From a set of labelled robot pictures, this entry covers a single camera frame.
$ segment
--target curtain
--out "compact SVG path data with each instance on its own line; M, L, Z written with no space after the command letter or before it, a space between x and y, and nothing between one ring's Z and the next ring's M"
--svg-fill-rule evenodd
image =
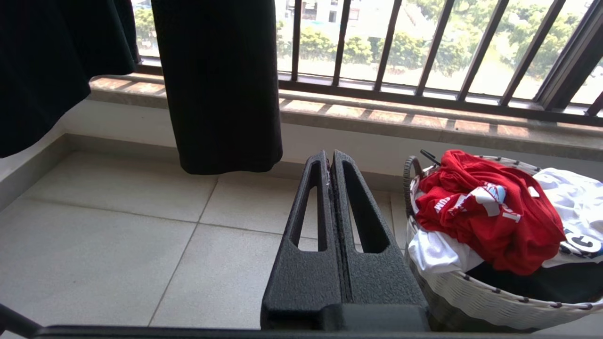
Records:
M35 144L90 94L134 71L130 0L0 1L0 157Z
M180 163L268 171L282 157L274 0L152 0Z

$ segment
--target white tiled floor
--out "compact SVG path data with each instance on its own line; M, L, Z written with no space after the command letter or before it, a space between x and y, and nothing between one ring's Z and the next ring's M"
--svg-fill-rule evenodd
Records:
M259 328L297 185L74 153L0 213L0 303L43 325ZM373 195L403 245L402 196ZM317 246L315 199L303 250ZM545 331L598 334L600 320Z

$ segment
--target laundry basket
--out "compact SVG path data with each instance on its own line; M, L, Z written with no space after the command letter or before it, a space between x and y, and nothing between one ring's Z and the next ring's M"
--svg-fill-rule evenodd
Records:
M496 156L479 156L518 168L530 175L539 167ZM415 219L415 198L419 181L436 172L438 165L422 169L414 156L406 160L404 195L406 201L406 248L421 225ZM453 271L427 273L420 271L406 255L411 271L429 304L429 322L435 331L467 332L534 332L580 319L603 311L603 300L594 303L568 304L518 296L485 284L469 275Z

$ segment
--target red clothing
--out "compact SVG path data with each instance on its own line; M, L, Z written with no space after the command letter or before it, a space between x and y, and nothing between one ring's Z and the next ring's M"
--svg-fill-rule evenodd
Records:
M532 274L557 254L565 241L561 219L529 174L461 150L446 151L441 164L419 184L426 193L417 199L423 228L515 274Z

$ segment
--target baseboard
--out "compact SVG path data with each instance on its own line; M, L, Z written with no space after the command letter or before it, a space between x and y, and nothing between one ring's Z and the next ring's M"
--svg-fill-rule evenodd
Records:
M141 144L138 142L97 138L93 136L66 134L73 150L112 154L117 156L148 159L161 162L179 163L178 149L174 147ZM271 171L263 175L284 179L300 179L304 164L279 162ZM402 177L371 172L362 172L368 187L377 191L402 191Z
M32 187L71 151L71 145L66 136L63 135L9 174L4 180L0 180L0 211Z

